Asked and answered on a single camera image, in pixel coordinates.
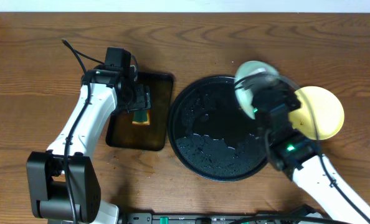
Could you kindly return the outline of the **green and orange sponge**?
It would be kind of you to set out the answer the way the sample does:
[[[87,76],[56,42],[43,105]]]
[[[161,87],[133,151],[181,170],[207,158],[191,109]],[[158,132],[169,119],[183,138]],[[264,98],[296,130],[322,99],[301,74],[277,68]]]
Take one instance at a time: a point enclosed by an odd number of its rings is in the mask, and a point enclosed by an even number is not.
[[[132,124],[140,126],[150,125],[149,110],[138,110],[133,113]]]

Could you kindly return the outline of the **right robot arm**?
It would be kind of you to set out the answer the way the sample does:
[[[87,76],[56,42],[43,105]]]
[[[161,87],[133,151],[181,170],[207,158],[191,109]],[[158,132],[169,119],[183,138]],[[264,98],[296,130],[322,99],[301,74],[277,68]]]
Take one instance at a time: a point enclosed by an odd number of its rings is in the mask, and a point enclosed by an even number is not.
[[[269,163],[286,174],[333,220],[370,223],[370,206],[346,183],[320,142],[336,135],[344,109],[330,91],[299,87],[284,77],[253,78],[243,84],[246,105],[264,133]]]

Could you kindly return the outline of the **black rectangular tray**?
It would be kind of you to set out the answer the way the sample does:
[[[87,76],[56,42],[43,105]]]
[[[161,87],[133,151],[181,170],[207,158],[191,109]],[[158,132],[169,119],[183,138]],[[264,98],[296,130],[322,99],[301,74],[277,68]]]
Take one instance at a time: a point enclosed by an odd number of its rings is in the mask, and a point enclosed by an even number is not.
[[[173,76],[141,72],[138,83],[150,88],[150,125],[132,124],[134,112],[121,112],[110,117],[105,142],[110,147],[160,151],[165,145]]]

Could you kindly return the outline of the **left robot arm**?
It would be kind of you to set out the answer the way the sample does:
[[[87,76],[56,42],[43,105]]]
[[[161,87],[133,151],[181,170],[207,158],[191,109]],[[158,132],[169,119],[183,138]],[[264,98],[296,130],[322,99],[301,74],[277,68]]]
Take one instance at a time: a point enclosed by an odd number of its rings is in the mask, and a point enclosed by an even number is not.
[[[118,206],[101,198],[92,157],[112,114],[150,108],[149,88],[136,82],[136,59],[121,48],[107,48],[105,61],[83,72],[63,130],[46,151],[27,159],[31,210],[51,223],[118,223]]]

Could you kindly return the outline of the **yellow plate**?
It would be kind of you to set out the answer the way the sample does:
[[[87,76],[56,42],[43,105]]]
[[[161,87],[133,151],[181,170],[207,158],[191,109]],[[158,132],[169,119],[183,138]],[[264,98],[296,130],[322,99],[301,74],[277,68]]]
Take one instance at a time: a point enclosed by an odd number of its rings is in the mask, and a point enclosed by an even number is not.
[[[340,131],[344,123],[344,109],[332,92],[318,86],[305,86],[297,90],[295,94],[301,103],[301,108],[288,115],[293,129],[316,140],[313,119],[307,107],[309,103],[318,128],[319,140],[329,139]]]

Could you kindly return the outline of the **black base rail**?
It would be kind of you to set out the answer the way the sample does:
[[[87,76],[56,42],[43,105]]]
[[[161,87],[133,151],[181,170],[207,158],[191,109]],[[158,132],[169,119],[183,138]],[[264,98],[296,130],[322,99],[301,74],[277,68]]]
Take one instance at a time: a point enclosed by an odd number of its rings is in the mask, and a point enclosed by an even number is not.
[[[226,224],[248,218],[248,215],[184,215],[184,214],[152,214],[123,213],[118,224]]]

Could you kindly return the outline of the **black round tray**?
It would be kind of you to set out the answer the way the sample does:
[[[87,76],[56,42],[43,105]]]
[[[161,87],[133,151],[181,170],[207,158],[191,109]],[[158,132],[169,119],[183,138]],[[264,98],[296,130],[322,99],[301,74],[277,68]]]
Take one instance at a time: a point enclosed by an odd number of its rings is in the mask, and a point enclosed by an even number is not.
[[[175,155],[210,180],[246,179],[267,164],[263,136],[241,110],[234,80],[197,80],[180,92],[169,111],[168,138]]]

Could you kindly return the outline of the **light blue plate front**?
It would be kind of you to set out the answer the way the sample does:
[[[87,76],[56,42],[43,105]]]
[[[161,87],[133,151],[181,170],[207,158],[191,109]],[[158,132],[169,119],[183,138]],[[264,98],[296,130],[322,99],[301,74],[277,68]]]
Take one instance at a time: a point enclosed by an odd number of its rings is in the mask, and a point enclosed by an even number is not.
[[[255,119],[257,108],[252,105],[254,96],[278,83],[279,72],[271,65],[260,61],[243,63],[235,74],[234,91],[244,113]]]

